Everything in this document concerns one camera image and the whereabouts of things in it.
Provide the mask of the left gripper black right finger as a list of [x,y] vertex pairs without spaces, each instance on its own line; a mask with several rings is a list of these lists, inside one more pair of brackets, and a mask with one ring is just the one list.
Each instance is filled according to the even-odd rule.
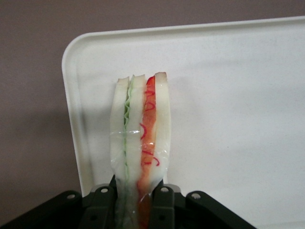
[[162,181],[152,193],[149,229],[254,229],[255,226],[202,191],[184,196]]

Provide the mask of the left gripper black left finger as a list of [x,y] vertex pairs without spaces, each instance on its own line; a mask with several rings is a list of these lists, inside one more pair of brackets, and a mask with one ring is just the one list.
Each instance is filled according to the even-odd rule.
[[115,177],[83,197],[65,191],[1,226],[2,229],[113,229],[117,200]]

